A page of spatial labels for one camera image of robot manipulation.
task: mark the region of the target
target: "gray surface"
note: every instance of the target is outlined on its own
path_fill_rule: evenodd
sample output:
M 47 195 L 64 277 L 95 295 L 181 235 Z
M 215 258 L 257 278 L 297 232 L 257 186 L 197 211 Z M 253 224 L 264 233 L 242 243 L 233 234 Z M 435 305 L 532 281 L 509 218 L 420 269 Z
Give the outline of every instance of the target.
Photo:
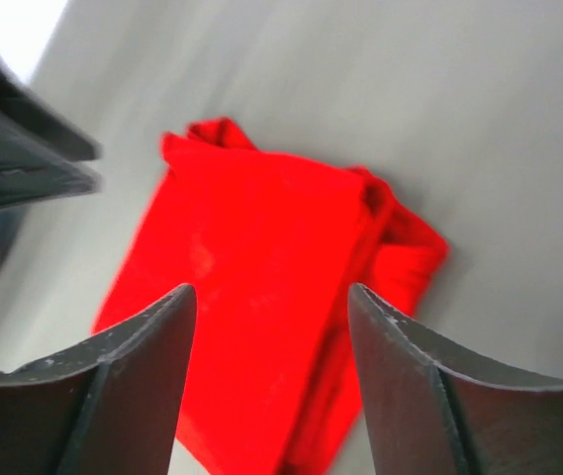
M 563 377 L 563 2 L 75 0 L 34 88 L 103 142 L 106 182 L 30 214 L 0 277 L 0 368 L 87 335 L 159 133 L 221 114 L 263 148 L 382 173 L 453 246 L 421 318 Z M 357 433 L 337 473 L 371 473 Z

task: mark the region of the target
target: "fabric fold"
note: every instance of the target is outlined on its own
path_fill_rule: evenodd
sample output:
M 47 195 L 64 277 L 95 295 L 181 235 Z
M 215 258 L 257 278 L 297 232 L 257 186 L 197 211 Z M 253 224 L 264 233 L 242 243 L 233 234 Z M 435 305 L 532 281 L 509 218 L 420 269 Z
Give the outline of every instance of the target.
M 365 168 L 259 151 L 227 118 L 161 151 L 169 168 L 93 331 L 193 284 L 178 439 L 214 475 L 326 472 L 361 410 L 349 285 L 412 315 L 446 242 Z

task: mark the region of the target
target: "red cloth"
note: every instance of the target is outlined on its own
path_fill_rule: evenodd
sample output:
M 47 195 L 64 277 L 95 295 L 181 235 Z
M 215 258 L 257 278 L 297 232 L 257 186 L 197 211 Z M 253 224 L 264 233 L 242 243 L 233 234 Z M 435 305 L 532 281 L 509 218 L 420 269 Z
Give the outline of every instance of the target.
M 94 332 L 194 284 L 179 440 L 214 475 L 324 473 L 361 410 L 349 284 L 410 315 L 446 243 L 366 169 L 259 151 L 229 119 L 166 134 L 162 154 Z

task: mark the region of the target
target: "black object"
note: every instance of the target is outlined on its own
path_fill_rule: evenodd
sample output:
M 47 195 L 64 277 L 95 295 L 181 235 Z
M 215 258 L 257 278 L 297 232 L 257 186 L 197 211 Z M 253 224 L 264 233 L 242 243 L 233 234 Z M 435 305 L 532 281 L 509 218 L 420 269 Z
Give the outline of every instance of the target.
M 378 475 L 563 474 L 563 380 L 470 351 L 360 285 L 349 323 Z
M 96 174 L 76 162 L 96 144 L 9 74 L 0 66 L 0 208 L 94 191 Z
M 0 475 L 167 473 L 195 327 L 181 286 L 143 312 L 0 373 Z

